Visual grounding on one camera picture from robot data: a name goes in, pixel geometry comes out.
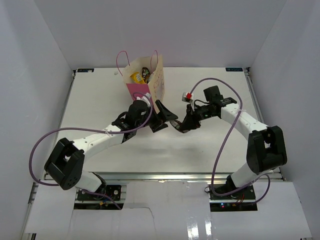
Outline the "purple candy packet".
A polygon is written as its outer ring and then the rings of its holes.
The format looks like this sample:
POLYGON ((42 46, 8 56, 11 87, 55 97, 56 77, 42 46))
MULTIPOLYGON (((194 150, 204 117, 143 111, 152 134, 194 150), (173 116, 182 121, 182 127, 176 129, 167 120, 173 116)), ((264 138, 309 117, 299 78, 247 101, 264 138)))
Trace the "purple candy packet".
POLYGON ((147 67, 143 67, 141 69, 141 76, 142 76, 142 79, 144 80, 145 83, 148 83, 148 80, 151 76, 151 73, 149 71, 149 69, 147 67))

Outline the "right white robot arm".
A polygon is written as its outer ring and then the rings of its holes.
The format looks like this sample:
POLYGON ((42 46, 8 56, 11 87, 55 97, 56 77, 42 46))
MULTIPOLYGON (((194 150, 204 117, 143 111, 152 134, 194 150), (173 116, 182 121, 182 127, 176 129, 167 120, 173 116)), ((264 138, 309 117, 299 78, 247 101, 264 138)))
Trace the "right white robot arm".
POLYGON ((231 97, 224 98, 218 86, 206 88, 204 96, 207 103, 195 104, 193 95, 186 93, 183 100, 186 116, 182 122, 171 121, 171 125, 181 133, 200 128, 201 121, 218 117, 231 124, 247 140, 246 162, 237 171, 230 174, 224 185, 212 189, 217 196, 228 196, 236 200, 251 185, 268 171, 287 163, 287 153, 283 131, 278 126, 268 126, 247 112, 231 97))

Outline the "brown snickers bar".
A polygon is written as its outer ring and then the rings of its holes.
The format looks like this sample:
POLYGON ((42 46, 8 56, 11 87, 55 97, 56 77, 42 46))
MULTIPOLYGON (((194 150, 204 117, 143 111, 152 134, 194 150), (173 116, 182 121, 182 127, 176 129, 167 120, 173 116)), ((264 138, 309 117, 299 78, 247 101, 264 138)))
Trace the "brown snickers bar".
POLYGON ((180 131, 180 127, 181 127, 181 122, 179 120, 171 120, 170 124, 172 125, 172 127, 174 129, 176 129, 177 131, 180 131))

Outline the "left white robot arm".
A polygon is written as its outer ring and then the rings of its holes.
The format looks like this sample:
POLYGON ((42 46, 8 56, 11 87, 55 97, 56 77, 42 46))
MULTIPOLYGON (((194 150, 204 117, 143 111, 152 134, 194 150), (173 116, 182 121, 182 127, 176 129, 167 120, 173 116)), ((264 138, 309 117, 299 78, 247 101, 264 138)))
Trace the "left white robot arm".
POLYGON ((88 191, 96 200, 103 198, 107 184, 97 173, 83 169, 85 161, 133 138, 139 127, 150 127, 155 133, 167 128, 167 122, 178 118, 160 100, 155 103, 158 110, 154 110, 144 100, 134 100, 128 111, 121 113, 102 132, 75 140, 65 137, 60 139, 45 163, 44 170, 63 190, 75 187, 88 191))

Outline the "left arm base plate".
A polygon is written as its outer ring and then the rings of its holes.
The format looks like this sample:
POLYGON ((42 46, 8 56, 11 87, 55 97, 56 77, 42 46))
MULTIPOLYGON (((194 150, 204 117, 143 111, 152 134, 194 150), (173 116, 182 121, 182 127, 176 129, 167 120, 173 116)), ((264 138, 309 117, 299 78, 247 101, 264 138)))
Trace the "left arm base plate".
POLYGON ((121 199, 121 185, 107 185, 96 192, 90 192, 89 190, 80 189, 77 193, 77 201, 109 201, 107 197, 113 201, 119 201, 121 199))

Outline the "pink paper gift bag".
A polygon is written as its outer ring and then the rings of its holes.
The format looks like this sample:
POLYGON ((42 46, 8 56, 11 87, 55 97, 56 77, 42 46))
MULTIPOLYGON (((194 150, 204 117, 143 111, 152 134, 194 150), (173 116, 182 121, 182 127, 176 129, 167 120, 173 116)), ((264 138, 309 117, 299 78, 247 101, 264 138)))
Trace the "pink paper gift bag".
POLYGON ((122 50, 119 53, 125 54, 127 57, 127 65, 123 69, 118 68, 117 70, 132 98, 135 98, 136 93, 150 93, 152 104, 155 104, 156 100, 162 101, 165 95, 163 56, 159 54, 157 50, 154 50, 150 56, 137 57, 130 61, 128 53, 125 50, 122 50), (134 83, 130 78, 131 74, 135 72, 139 72, 141 74, 143 67, 148 68, 150 71, 148 83, 134 83))

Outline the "yellow M&M packet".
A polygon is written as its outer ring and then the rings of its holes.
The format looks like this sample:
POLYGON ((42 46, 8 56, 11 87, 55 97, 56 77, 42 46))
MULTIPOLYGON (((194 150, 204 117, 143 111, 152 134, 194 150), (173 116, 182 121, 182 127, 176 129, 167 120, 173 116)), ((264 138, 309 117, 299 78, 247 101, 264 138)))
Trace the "yellow M&M packet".
POLYGON ((134 72, 130 75, 130 78, 135 84, 145 84, 145 80, 139 72, 134 72))

